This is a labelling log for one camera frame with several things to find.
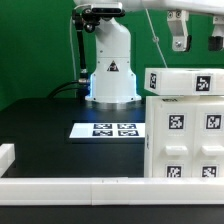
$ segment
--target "green screen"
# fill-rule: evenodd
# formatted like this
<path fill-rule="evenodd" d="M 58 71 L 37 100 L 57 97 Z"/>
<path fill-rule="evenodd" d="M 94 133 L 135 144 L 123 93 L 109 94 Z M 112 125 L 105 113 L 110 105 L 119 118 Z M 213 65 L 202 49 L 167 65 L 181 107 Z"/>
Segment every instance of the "green screen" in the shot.
<path fill-rule="evenodd" d="M 74 80 L 69 41 L 73 1 L 0 0 L 0 109 L 22 98 L 46 97 L 51 90 Z M 212 17 L 193 15 L 188 22 L 192 48 L 187 53 L 173 52 L 167 12 L 150 11 L 155 32 L 168 67 L 222 68 L 223 52 L 208 51 L 208 36 L 213 32 Z M 146 67 L 164 67 L 144 11 L 127 13 L 117 19 L 132 35 L 132 70 L 137 75 L 137 92 L 144 90 Z M 84 34 L 89 72 L 95 63 L 95 37 Z M 79 56 L 73 28 L 76 71 Z M 75 97 L 61 93 L 58 97 Z"/>

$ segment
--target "black tabletop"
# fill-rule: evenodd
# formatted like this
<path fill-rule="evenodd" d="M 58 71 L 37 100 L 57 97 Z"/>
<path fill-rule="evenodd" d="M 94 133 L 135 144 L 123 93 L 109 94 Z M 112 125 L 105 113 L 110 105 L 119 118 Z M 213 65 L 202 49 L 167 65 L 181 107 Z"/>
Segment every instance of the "black tabletop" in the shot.
<path fill-rule="evenodd" d="M 76 122 L 144 122 L 144 104 L 105 111 L 74 99 L 24 99 L 0 112 L 0 143 L 14 143 L 10 177 L 143 177 L 144 139 L 71 140 Z M 0 223 L 223 223 L 223 205 L 1 206 Z"/>

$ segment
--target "warning label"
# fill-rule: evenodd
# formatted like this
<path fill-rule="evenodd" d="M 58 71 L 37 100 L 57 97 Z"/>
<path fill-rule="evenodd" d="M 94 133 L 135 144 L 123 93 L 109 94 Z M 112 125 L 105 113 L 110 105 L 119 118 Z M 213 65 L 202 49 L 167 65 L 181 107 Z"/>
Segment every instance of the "warning label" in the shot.
<path fill-rule="evenodd" d="M 108 72 L 119 72 L 115 61 L 112 61 L 112 63 L 110 64 L 110 67 L 107 69 L 107 71 Z"/>

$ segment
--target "white box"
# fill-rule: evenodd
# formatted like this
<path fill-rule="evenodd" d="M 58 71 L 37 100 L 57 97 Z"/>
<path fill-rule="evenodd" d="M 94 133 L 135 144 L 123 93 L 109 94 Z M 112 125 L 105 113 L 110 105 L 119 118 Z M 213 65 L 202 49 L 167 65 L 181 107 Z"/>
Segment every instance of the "white box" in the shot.
<path fill-rule="evenodd" d="M 145 177 L 191 177 L 194 102 L 147 97 Z"/>
<path fill-rule="evenodd" d="M 209 97 L 197 106 L 193 177 L 224 177 L 223 100 Z"/>
<path fill-rule="evenodd" d="M 224 177 L 224 97 L 147 97 L 145 177 Z"/>
<path fill-rule="evenodd" d="M 224 95 L 224 69 L 147 68 L 145 89 L 158 95 Z"/>

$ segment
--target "metal bracket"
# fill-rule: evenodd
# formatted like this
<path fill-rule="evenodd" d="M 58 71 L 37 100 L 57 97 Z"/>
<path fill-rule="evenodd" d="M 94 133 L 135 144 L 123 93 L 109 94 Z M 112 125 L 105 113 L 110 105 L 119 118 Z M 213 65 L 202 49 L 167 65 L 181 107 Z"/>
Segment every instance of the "metal bracket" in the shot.
<path fill-rule="evenodd" d="M 224 16 L 213 17 L 213 24 L 215 25 L 212 36 L 209 37 L 208 49 L 210 51 L 221 51 L 224 49 Z"/>
<path fill-rule="evenodd" d="M 189 51 L 190 49 L 191 36 L 188 35 L 186 23 L 188 20 L 188 11 L 168 11 L 167 22 L 173 35 L 172 49 L 174 51 Z"/>

